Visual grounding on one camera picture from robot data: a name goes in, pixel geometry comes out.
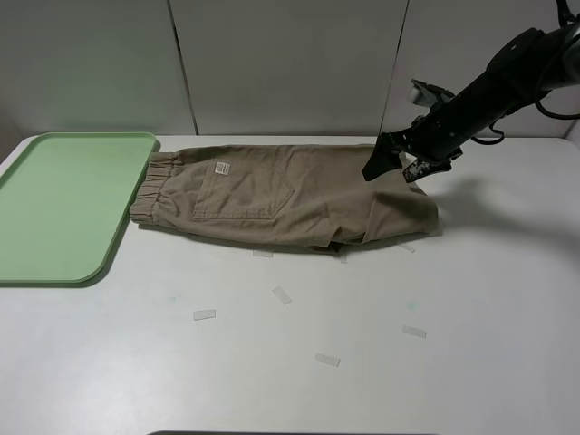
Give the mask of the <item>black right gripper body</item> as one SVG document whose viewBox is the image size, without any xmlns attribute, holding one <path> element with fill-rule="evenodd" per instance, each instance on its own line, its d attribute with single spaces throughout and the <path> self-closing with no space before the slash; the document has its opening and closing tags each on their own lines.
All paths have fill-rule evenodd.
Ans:
<svg viewBox="0 0 580 435">
<path fill-rule="evenodd" d="M 415 126 L 391 134 L 394 147 L 430 162 L 446 159 L 488 125 L 488 115 L 464 101 L 451 101 Z"/>
</svg>

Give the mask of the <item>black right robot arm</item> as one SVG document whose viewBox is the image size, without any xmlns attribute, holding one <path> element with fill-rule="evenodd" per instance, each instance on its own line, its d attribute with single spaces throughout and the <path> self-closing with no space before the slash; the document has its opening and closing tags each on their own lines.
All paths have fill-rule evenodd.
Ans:
<svg viewBox="0 0 580 435">
<path fill-rule="evenodd" d="M 553 90 L 578 83 L 579 25 L 551 33 L 530 28 L 505 45 L 459 94 L 412 81 L 410 101 L 428 114 L 407 129 L 381 133 L 362 175 L 371 181 L 399 169 L 412 183 L 449 171 L 463 143 L 522 108 L 535 106 L 548 118 L 563 120 L 541 101 Z"/>
</svg>

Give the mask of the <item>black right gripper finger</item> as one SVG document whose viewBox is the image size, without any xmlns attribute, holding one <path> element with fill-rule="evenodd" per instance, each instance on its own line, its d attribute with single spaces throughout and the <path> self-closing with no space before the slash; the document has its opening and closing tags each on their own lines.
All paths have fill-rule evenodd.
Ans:
<svg viewBox="0 0 580 435">
<path fill-rule="evenodd" d="M 371 157 L 362 169 L 365 181 L 372 181 L 381 175 L 402 168 L 400 154 L 404 150 L 401 132 L 381 133 L 376 140 Z"/>
<path fill-rule="evenodd" d="M 416 159 L 402 172 L 402 175 L 407 183 L 412 183 L 434 174 L 449 172 L 452 170 L 452 162 L 461 156 L 462 150 L 456 149 L 446 159 L 439 162 Z"/>
</svg>

